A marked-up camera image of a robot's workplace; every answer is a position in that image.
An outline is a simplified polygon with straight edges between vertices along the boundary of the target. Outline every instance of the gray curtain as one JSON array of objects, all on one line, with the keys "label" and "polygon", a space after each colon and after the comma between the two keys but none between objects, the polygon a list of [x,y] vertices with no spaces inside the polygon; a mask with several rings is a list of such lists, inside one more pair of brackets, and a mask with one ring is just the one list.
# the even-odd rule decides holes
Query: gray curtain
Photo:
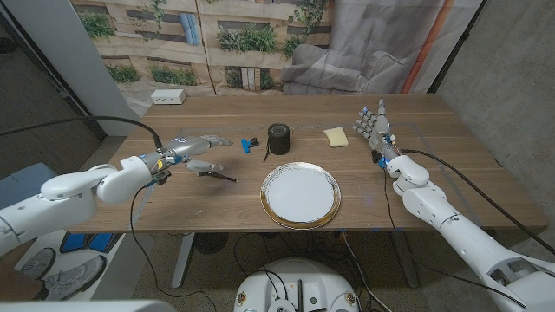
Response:
[{"label": "gray curtain", "polygon": [[298,46],[282,70],[284,93],[399,93],[442,4],[336,1],[330,49]]}]

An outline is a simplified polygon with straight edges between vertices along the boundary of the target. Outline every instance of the wooden table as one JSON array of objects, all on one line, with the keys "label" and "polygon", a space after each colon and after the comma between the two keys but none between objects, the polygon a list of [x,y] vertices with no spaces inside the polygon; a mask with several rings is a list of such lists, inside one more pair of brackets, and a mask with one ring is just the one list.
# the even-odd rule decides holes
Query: wooden table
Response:
[{"label": "wooden table", "polygon": [[[274,168],[292,161],[321,166],[341,189],[339,212],[317,231],[392,230],[383,193],[383,171],[372,163],[367,141],[350,128],[363,107],[376,111],[380,95],[341,96],[229,96],[187,98],[180,106],[153,105],[142,119],[164,142],[185,135],[217,134],[233,146],[219,146],[196,156],[222,164],[225,175],[238,183],[197,177],[184,166],[172,168],[172,177],[156,186],[135,223],[136,231],[287,231],[274,223],[260,204],[260,186]],[[383,96],[387,116],[400,148],[434,153],[456,166],[493,200],[531,228],[547,226],[543,212],[520,189],[473,133],[434,94]],[[274,122],[291,127],[291,150],[271,154],[265,163],[267,128]],[[342,125],[347,147],[331,148],[323,133]],[[260,146],[243,153],[241,139],[257,137]],[[153,150],[152,137],[135,128],[110,164]],[[410,154],[430,171],[431,180],[447,194],[449,202],[485,229],[514,228],[503,215],[448,169],[432,159]],[[388,178],[388,195],[395,225],[403,230],[432,230],[408,213]],[[121,205],[99,202],[96,216],[71,229],[74,232],[125,232],[130,201]]]}]

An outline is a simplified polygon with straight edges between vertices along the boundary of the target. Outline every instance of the white plate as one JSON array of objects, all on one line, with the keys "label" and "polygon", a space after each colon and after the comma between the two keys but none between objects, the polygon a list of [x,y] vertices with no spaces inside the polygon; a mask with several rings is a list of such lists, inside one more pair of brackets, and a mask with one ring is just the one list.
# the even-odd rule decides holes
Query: white plate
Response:
[{"label": "white plate", "polygon": [[278,167],[262,184],[266,213],[291,229],[312,229],[335,216],[341,193],[333,177],[319,166],[294,162]]}]

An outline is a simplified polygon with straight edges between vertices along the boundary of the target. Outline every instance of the green plants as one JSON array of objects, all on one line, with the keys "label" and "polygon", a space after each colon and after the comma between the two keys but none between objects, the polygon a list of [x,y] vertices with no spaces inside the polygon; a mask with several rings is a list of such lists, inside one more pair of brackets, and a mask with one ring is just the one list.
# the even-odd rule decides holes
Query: green plants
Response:
[{"label": "green plants", "polygon": [[168,66],[155,65],[150,68],[154,81],[185,86],[196,86],[199,80],[192,70],[170,69]]},{"label": "green plants", "polygon": [[241,73],[238,70],[226,70],[225,81],[227,85],[232,88],[243,88]]},{"label": "green plants", "polygon": [[156,24],[158,25],[158,29],[156,30],[155,35],[159,35],[160,31],[162,30],[162,20],[164,15],[166,14],[164,10],[160,7],[161,4],[167,4],[167,0],[151,0],[152,3],[150,5],[146,5],[145,3],[142,6],[138,6],[137,9],[142,9],[142,14],[137,16],[136,23],[134,24],[140,31],[147,30],[147,19],[149,19],[150,15]]},{"label": "green plants", "polygon": [[287,59],[293,57],[293,50],[299,45],[306,43],[306,35],[291,35],[284,40],[284,55]]},{"label": "green plants", "polygon": [[106,69],[117,83],[130,83],[139,81],[140,75],[133,66],[116,65],[106,66]]},{"label": "green plants", "polygon": [[220,26],[219,46],[224,51],[261,51],[274,53],[277,50],[277,34],[270,25],[257,28],[254,23],[241,30],[225,29]]},{"label": "green plants", "polygon": [[108,15],[88,10],[77,11],[77,15],[91,39],[108,38],[114,35],[114,28],[110,25]]},{"label": "green plants", "polygon": [[269,72],[260,72],[260,88],[263,90],[270,90],[274,87],[276,87],[274,77],[272,77]]},{"label": "green plants", "polygon": [[322,21],[323,12],[326,11],[327,5],[328,0],[301,0],[297,3],[298,10],[295,10],[295,15],[289,16],[289,22],[305,23],[304,34],[309,35]]}]

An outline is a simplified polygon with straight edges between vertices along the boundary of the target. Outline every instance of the table leg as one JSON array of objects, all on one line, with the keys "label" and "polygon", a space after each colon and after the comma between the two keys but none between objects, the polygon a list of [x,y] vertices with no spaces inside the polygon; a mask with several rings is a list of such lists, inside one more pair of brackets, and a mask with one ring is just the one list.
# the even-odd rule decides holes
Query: table leg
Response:
[{"label": "table leg", "polygon": [[189,256],[191,256],[191,250],[193,249],[194,233],[185,235],[181,238],[180,254],[177,256],[177,261],[175,263],[175,270],[173,271],[172,287],[178,289],[183,285],[183,280],[185,279],[185,271],[187,268],[187,261]]},{"label": "table leg", "polygon": [[418,276],[416,275],[415,264],[413,259],[408,254],[408,242],[407,237],[405,237],[404,231],[392,231],[391,239],[393,240],[393,245],[395,251],[397,252],[397,257],[399,258],[399,263],[401,264],[402,273],[405,276],[405,282],[411,288],[417,288],[420,286],[418,281]]}]

